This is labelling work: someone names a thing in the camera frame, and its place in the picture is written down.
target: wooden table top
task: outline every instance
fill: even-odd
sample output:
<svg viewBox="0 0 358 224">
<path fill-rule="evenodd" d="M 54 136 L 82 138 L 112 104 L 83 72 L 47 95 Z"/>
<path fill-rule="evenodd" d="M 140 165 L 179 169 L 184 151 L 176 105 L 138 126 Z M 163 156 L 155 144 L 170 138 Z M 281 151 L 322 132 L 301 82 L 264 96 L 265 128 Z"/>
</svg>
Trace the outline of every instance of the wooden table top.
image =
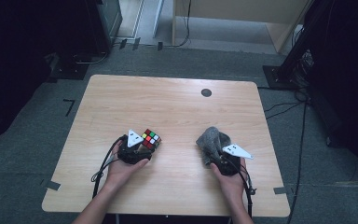
<svg viewBox="0 0 358 224">
<path fill-rule="evenodd" d="M 210 97 L 201 94 L 212 91 Z M 255 217 L 286 217 L 286 194 L 257 87 L 253 82 L 94 75 L 63 147 L 42 207 L 81 212 L 90 202 L 91 177 L 121 135 L 133 129 L 157 133 L 152 160 L 120 190 L 108 212 L 181 216 L 229 216 L 212 170 L 196 140 L 211 127 L 250 152 L 246 160 L 256 195 Z M 101 179 L 103 185 L 106 175 Z"/>
</svg>

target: table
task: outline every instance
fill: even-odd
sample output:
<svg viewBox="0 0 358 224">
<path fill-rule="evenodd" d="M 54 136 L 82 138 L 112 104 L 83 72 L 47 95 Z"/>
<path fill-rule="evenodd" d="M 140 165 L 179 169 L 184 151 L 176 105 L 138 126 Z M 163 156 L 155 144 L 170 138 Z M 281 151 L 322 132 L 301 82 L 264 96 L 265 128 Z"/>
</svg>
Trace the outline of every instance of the table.
<svg viewBox="0 0 358 224">
<path fill-rule="evenodd" d="M 176 17 L 187 17 L 190 0 L 173 0 L 172 44 L 175 45 Z M 161 11 L 159 1 L 154 34 Z M 313 0 L 192 0 L 190 17 L 265 22 L 277 52 L 302 22 Z"/>
<path fill-rule="evenodd" d="M 212 95 L 204 97 L 203 89 Z M 61 187 L 47 190 L 42 207 L 81 212 L 91 200 L 90 179 L 112 143 L 129 129 L 150 129 L 160 135 L 160 146 L 120 190 L 108 212 L 228 216 L 217 180 L 203 165 L 196 144 L 211 126 L 255 157 L 247 161 L 257 188 L 253 215 L 288 216 L 286 195 L 273 190 L 283 183 L 256 85 L 166 77 L 91 77 L 52 177 Z"/>
</svg>

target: colorful puzzle cube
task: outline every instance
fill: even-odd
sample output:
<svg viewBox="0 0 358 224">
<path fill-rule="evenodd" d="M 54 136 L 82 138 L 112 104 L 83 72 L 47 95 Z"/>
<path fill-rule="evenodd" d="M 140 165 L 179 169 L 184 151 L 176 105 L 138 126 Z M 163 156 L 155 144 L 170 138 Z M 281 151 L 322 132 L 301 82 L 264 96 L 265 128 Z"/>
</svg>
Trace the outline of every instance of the colorful puzzle cube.
<svg viewBox="0 0 358 224">
<path fill-rule="evenodd" d="M 144 139 L 142 145 L 153 151 L 158 147 L 159 143 L 161 142 L 161 138 L 156 133 L 153 133 L 148 129 L 142 134 L 142 137 Z"/>
</svg>

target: person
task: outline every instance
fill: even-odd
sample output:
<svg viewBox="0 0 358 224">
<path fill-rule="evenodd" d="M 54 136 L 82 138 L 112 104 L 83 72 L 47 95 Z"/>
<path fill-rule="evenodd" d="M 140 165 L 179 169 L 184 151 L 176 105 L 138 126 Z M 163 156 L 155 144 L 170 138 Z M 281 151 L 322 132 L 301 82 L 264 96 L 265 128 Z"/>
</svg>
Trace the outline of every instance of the person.
<svg viewBox="0 0 358 224">
<path fill-rule="evenodd" d="M 118 152 L 118 147 L 121 143 L 121 141 L 117 142 L 112 153 L 115 154 Z M 142 169 L 148 162 L 148 159 L 143 159 L 133 165 L 127 164 L 124 161 L 112 162 L 108 167 L 108 174 L 103 187 L 74 220 L 73 224 L 102 223 L 107 209 L 109 208 L 110 203 L 114 200 L 118 190 L 127 183 L 132 174 Z M 245 166 L 244 159 L 241 159 L 241 164 Z M 233 223 L 253 223 L 243 205 L 242 194 L 244 188 L 240 175 L 221 175 L 219 169 L 213 163 L 211 164 L 211 168 L 218 179 L 223 195 L 227 200 Z"/>
</svg>

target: crumpled gray fabric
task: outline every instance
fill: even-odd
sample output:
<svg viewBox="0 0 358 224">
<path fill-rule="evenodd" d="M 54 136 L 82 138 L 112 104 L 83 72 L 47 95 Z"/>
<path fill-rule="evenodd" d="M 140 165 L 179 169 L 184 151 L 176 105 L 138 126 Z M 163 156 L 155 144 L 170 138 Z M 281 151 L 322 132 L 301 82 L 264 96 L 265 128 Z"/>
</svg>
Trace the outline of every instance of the crumpled gray fabric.
<svg viewBox="0 0 358 224">
<path fill-rule="evenodd" d="M 215 161 L 220 160 L 222 148 L 231 145 L 231 139 L 225 133 L 220 133 L 217 128 L 210 127 L 197 139 L 196 143 L 202 150 L 205 165 L 209 165 L 211 158 Z"/>
</svg>

